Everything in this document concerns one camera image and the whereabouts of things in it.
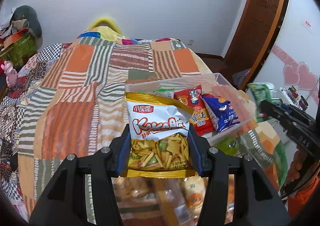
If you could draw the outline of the orange sleeve forearm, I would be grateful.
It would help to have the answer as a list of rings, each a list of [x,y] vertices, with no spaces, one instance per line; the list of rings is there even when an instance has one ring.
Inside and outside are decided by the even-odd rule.
[[[304,208],[313,192],[316,190],[318,183],[319,179],[316,177],[308,188],[299,190],[294,197],[288,198],[288,213],[291,218],[296,217]]]

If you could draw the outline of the right hand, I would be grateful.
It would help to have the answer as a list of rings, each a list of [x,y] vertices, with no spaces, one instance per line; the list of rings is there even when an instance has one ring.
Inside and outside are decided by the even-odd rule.
[[[296,179],[300,178],[300,170],[302,169],[303,163],[306,160],[307,153],[299,146],[293,156],[290,168],[287,173],[287,182],[291,183]]]

